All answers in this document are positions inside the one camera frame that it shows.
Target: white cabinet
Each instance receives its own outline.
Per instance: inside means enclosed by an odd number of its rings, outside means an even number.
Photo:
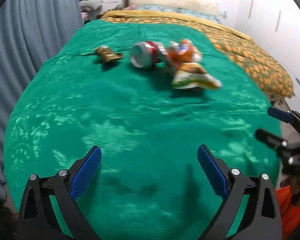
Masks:
[[[249,13],[251,1],[240,0],[236,29],[250,35],[289,72],[296,97],[287,103],[300,111],[300,9],[293,0],[253,0]]]

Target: red and silver can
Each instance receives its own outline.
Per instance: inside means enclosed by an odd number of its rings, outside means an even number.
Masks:
[[[154,41],[137,42],[131,48],[130,61],[136,68],[150,69],[160,62],[158,43]]]

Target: bed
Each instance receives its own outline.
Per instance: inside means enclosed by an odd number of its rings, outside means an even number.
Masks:
[[[131,66],[135,42],[183,37],[203,53],[201,63],[222,89],[174,90],[163,68]],[[104,44],[123,54],[117,65],[93,53]],[[54,175],[98,145],[101,168],[77,203],[102,239],[197,239],[221,203],[197,161],[199,145],[229,167],[266,172],[276,182],[279,160],[253,137],[259,127],[280,134],[257,82],[260,73],[275,75],[274,61],[257,49],[243,33],[176,12],[110,11],[86,24],[42,65],[10,116],[4,160],[16,206],[29,175]]]

